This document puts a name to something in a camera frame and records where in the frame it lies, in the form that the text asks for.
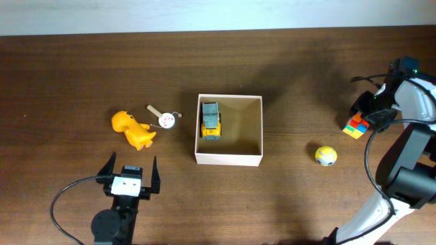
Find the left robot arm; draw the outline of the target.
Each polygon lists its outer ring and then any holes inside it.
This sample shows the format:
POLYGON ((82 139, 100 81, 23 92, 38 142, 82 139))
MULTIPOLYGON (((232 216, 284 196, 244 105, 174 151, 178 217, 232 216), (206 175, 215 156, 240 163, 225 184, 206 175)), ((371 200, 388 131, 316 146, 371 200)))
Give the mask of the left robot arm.
POLYGON ((115 160, 116 153, 113 152, 97 173, 96 182, 103 186, 105 195, 112 198, 112 206, 98 212, 91 222, 94 244, 131 244, 139 202, 160 192, 157 159, 153 159, 150 187, 142 186, 141 167, 125 165, 119 174, 115 174, 115 160))

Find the yellow grey toy truck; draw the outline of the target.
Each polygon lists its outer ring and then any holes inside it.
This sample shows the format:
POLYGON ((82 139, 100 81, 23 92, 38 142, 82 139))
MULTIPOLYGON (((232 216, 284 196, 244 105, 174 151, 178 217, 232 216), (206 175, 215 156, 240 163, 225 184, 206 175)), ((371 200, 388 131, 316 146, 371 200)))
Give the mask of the yellow grey toy truck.
POLYGON ((221 139, 221 114, 217 102, 202 103, 201 133, 203 140, 221 139))

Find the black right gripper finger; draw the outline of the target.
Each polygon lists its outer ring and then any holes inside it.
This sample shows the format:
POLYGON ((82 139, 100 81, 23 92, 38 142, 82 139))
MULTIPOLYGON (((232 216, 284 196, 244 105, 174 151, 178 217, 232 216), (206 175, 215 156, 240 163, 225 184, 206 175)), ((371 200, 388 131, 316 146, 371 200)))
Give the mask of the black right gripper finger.
POLYGON ((364 117, 364 120, 369 123, 371 130, 379 129, 384 124, 393 121, 398 115, 395 109, 384 109, 377 112, 372 112, 364 117))
POLYGON ((362 112, 362 103, 361 101, 356 101, 349 110, 349 115, 354 116, 357 113, 362 112))

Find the orange rubber dinosaur toy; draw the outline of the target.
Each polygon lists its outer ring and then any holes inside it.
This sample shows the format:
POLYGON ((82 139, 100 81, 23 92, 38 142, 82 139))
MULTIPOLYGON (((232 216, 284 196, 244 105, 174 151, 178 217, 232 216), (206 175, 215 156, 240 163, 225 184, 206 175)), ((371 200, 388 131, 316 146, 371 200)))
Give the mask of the orange rubber dinosaur toy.
POLYGON ((127 141, 136 150, 149 148, 153 144, 156 132, 149 132, 150 125, 138 123, 130 112, 119 111, 112 116, 112 128, 124 133, 127 141))

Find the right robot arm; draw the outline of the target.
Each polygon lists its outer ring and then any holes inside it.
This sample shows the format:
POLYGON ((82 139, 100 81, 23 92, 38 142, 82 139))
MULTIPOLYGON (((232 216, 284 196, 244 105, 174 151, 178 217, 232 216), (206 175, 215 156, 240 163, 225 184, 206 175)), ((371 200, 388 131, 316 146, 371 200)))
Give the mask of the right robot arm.
POLYGON ((335 228, 323 244, 377 244, 404 216, 435 203, 435 77, 419 70, 417 59, 393 60, 378 91, 364 92, 350 109, 343 132, 358 139, 373 132, 364 150, 364 167, 375 190, 356 215, 335 228), (404 130, 383 156, 375 174, 369 170, 369 151, 375 136, 391 125, 404 130))

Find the colourful puzzle cube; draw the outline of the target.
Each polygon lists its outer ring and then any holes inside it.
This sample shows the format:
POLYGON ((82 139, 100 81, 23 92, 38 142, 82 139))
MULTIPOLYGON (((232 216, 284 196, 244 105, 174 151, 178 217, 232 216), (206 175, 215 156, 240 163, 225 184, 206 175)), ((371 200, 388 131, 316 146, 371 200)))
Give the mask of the colourful puzzle cube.
POLYGON ((358 139, 365 134, 369 128, 369 123, 363 119, 362 113, 357 112, 346 122, 342 132, 351 136, 354 139, 358 139))

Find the yellow grey toy ball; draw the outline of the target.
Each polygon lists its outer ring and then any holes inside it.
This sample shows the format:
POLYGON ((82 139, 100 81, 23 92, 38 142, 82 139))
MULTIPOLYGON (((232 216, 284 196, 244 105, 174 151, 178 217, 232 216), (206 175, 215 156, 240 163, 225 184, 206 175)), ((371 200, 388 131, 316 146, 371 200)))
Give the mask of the yellow grey toy ball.
POLYGON ((337 161, 338 155, 334 148, 329 146, 322 146, 315 152, 315 160, 323 166, 334 165, 337 161))

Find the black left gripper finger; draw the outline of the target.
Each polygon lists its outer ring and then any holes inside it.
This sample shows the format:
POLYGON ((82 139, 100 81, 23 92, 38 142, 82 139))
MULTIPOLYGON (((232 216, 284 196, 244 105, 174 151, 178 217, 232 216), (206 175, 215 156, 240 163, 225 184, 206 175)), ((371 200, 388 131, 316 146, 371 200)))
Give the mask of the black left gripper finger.
POLYGON ((116 152, 113 152, 107 163, 98 171, 97 176, 111 176, 116 161, 116 152))
POLYGON ((157 157, 153 159, 153 170, 151 175, 151 193, 159 194, 161 186, 161 179, 157 168, 157 157))

